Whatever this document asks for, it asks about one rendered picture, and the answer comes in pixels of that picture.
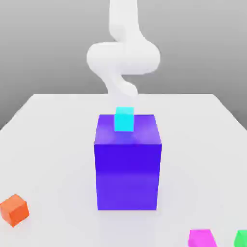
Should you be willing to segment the small cyan cube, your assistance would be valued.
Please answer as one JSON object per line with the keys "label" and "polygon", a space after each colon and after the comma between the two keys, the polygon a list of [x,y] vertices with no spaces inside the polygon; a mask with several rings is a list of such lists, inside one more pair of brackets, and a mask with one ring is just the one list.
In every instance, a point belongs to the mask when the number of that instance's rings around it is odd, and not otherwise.
{"label": "small cyan cube", "polygon": [[134,131],[134,108],[116,107],[114,114],[114,131],[133,132]]}

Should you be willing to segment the small magenta cube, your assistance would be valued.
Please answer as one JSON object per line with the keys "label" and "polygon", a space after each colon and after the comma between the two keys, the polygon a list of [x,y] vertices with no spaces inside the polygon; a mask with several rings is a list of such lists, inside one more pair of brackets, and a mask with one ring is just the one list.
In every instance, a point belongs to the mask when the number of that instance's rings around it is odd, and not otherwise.
{"label": "small magenta cube", "polygon": [[217,247],[210,229],[191,229],[188,247]]}

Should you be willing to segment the small orange cube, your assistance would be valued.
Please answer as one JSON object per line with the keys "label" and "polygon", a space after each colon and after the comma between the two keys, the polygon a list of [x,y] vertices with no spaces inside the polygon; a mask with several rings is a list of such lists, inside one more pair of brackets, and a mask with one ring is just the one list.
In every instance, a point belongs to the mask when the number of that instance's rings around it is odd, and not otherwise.
{"label": "small orange cube", "polygon": [[0,213],[2,218],[12,227],[29,217],[27,202],[17,194],[0,203]]}

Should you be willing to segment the small green cube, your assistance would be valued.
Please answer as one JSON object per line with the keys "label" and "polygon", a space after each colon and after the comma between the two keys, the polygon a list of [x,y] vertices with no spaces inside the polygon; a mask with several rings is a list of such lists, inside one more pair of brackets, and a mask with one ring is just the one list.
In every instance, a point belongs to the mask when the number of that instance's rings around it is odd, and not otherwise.
{"label": "small green cube", "polygon": [[238,230],[234,247],[247,247],[247,230]]}

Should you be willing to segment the large purple box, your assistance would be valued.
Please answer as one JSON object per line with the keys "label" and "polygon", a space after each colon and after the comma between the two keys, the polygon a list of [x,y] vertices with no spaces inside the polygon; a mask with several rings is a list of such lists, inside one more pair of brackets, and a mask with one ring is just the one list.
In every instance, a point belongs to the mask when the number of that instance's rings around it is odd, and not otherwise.
{"label": "large purple box", "polygon": [[98,210],[156,210],[162,142],[154,115],[135,115],[134,131],[98,119],[94,157]]}

